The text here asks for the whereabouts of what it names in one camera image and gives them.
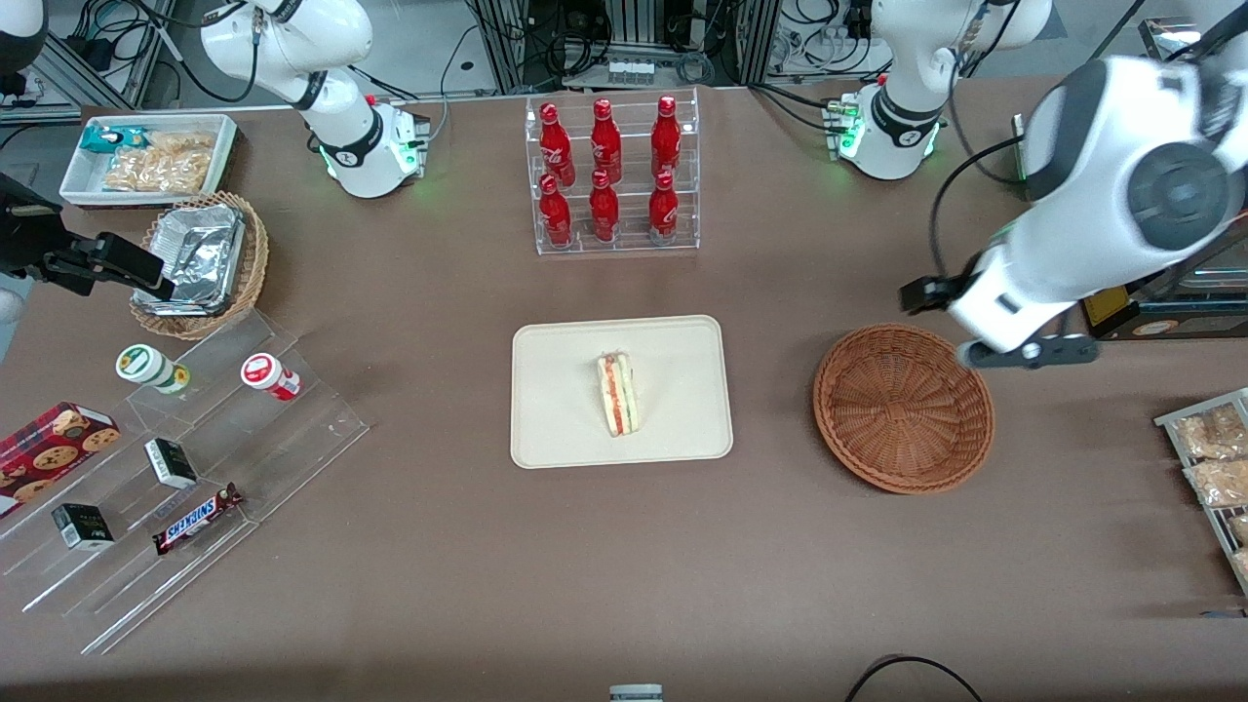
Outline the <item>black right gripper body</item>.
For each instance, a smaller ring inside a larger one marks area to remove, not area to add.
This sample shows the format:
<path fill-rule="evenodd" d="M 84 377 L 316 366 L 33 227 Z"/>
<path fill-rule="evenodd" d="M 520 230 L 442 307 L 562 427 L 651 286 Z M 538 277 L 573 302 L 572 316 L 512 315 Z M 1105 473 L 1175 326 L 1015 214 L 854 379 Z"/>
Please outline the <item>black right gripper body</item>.
<path fill-rule="evenodd" d="M 57 285 L 89 296 L 95 279 L 84 274 L 91 239 L 65 227 L 61 206 L 17 179 L 1 175 L 1 271 L 14 279 Z"/>

